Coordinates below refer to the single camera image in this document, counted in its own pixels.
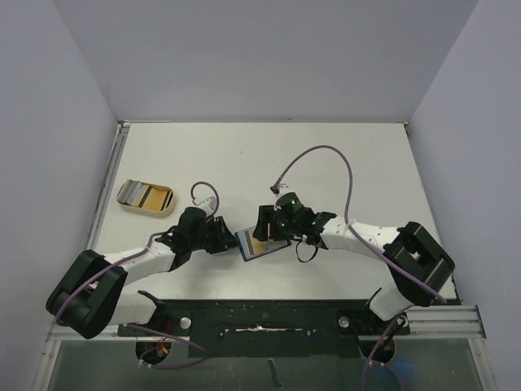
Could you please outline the blue leather card holder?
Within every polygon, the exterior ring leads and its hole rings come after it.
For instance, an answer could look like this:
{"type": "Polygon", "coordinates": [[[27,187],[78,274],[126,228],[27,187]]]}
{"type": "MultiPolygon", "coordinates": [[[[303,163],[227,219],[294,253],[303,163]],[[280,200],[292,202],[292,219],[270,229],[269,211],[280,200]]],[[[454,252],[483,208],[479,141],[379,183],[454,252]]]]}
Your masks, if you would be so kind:
{"type": "Polygon", "coordinates": [[[239,251],[245,262],[252,261],[291,246],[289,240],[275,241],[269,239],[268,241],[259,241],[253,237],[254,230],[254,227],[250,227],[234,233],[239,251]]]}

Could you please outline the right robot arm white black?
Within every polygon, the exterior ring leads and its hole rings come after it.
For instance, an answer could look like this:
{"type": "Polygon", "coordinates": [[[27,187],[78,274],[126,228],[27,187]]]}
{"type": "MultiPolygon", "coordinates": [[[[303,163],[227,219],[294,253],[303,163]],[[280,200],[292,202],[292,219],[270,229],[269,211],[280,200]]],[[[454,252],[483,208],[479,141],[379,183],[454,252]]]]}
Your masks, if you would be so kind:
{"type": "Polygon", "coordinates": [[[392,318],[412,306],[444,302],[440,290],[452,278],[452,258],[419,223],[372,226],[331,212],[315,213],[295,192],[258,208],[253,237],[261,242],[294,240],[324,250],[345,250],[379,259],[392,282],[380,288],[362,313],[365,328],[380,333],[392,318]]]}

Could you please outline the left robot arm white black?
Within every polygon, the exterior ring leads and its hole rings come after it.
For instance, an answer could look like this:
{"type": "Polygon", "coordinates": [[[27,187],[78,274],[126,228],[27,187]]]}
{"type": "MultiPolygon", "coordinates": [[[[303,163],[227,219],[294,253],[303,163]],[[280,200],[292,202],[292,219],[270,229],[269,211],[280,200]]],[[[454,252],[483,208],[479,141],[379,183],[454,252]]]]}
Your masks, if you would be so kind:
{"type": "Polygon", "coordinates": [[[125,287],[151,275],[174,271],[192,253],[224,253],[237,248],[223,217],[188,207],[178,223],[152,234],[146,245],[125,252],[81,252],[46,301],[57,324],[92,339],[112,324],[136,323],[146,334],[161,332],[166,322],[160,300],[125,287]]]}

